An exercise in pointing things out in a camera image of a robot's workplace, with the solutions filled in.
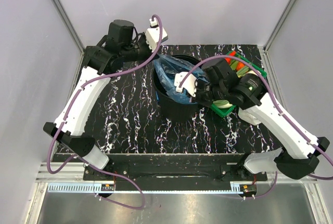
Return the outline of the detached blue trash bag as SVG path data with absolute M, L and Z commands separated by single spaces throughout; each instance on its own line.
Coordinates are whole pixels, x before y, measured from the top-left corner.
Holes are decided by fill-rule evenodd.
M 185 55 L 158 55 L 153 61 L 155 72 L 165 90 L 165 93 L 173 101 L 180 104 L 198 104 L 187 95 L 186 92 L 178 93 L 174 85 L 177 73 L 190 71 L 199 61 L 191 56 Z

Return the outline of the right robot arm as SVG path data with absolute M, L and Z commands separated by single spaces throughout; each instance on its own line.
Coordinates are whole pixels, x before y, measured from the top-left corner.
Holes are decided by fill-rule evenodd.
M 249 71 L 239 77 L 228 59 L 238 61 Z M 236 168 L 240 179 L 249 180 L 259 172 L 281 172 L 296 180 L 306 176 L 332 180 L 314 174 L 320 155 L 332 161 L 325 153 L 329 140 L 302 127 L 280 105 L 261 72 L 251 64 L 227 55 L 210 57 L 196 64 L 182 82 L 193 89 L 190 95 L 196 102 L 210 106 L 225 99 L 239 107 L 242 120 L 252 125 L 263 124 L 281 143 L 277 150 L 245 155 Z

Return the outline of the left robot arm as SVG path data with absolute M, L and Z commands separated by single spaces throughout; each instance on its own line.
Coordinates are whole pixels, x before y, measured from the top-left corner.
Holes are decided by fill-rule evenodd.
M 65 146 L 84 163 L 92 165 L 102 180 L 112 176 L 113 168 L 95 139 L 84 133 L 85 124 L 110 79 L 147 65 L 156 57 L 161 43 L 168 39 L 158 16 L 152 16 L 149 23 L 145 32 L 138 33 L 130 21 L 111 22 L 108 33 L 96 45 L 86 47 L 81 75 L 66 106 L 53 122 L 43 126 L 52 143 Z

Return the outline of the black trash bin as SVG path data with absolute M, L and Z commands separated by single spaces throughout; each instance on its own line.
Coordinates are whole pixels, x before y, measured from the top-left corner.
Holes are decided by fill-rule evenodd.
M 159 55 L 153 61 L 152 86 L 164 117 L 173 122 L 186 122 L 192 118 L 199 104 L 191 102 L 185 92 L 175 91 L 174 79 L 178 72 L 188 72 L 199 61 L 187 55 Z

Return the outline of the green long beans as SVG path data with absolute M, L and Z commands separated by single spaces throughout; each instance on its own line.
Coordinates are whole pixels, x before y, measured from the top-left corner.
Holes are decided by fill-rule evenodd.
M 233 106 L 228 100 L 217 100 L 214 101 L 213 104 L 219 109 L 228 109 Z

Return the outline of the green vegetable basket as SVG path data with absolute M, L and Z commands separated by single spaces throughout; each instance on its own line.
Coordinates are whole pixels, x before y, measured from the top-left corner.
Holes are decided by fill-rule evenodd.
M 267 78 L 267 73 L 263 70 L 263 68 L 260 68 L 259 66 L 255 65 L 253 62 L 249 61 L 247 58 L 242 56 L 240 53 L 236 52 L 236 55 L 234 57 L 237 57 L 238 59 L 241 59 L 244 62 L 250 64 L 264 78 Z M 236 66 L 237 66 L 238 63 L 239 63 L 239 61 L 237 61 L 235 59 L 232 59 L 229 66 L 237 74 L 239 79 L 243 78 L 245 75 L 250 74 L 250 73 L 256 75 L 256 73 L 246 65 L 242 69 L 240 69 L 239 71 L 236 71 Z M 210 107 L 210 109 L 213 112 L 215 112 L 219 117 L 222 117 L 222 118 L 228 116 L 233 111 L 233 109 L 238 106 L 239 103 L 244 103 L 245 102 L 245 97 L 240 93 L 232 91 L 231 93 L 229 93 L 227 99 L 225 99 L 225 100 L 228 100 L 229 103 L 232 104 L 233 106 L 228 108 L 228 109 L 219 109 L 214 105 L 212 105 Z

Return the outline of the small orange tomato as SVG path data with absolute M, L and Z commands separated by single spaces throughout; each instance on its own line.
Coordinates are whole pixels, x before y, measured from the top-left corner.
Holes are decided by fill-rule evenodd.
M 239 71 L 240 69 L 242 69 L 245 65 L 241 62 L 239 62 L 236 66 L 236 71 Z

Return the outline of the orange carrot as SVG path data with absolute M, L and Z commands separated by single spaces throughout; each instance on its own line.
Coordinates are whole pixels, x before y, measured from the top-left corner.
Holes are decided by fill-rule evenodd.
M 236 52 L 235 51 L 231 51 L 230 53 L 227 54 L 228 56 L 235 56 Z M 225 60 L 227 61 L 228 64 L 230 64 L 230 62 L 232 61 L 232 58 L 225 58 Z

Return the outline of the white crumpled paper ball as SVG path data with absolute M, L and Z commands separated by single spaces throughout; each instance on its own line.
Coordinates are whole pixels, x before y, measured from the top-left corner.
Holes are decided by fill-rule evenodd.
M 257 126 L 262 123 L 260 119 L 257 118 L 257 111 L 258 107 L 251 107 L 245 110 L 239 108 L 238 117 L 251 125 Z

